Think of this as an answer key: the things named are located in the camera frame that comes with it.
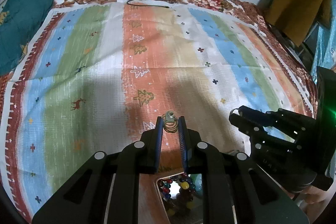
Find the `right human hand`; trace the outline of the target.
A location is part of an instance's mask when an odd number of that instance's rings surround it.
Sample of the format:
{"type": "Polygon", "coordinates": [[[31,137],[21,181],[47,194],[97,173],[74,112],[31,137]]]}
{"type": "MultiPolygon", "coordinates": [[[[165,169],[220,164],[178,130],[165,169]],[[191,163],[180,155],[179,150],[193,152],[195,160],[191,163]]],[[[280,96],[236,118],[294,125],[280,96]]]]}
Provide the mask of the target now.
{"type": "Polygon", "coordinates": [[[331,186],[328,191],[310,186],[300,193],[299,197],[306,203],[303,207],[303,211],[307,215],[310,223],[313,223],[322,214],[334,194],[335,185],[331,186]]]}

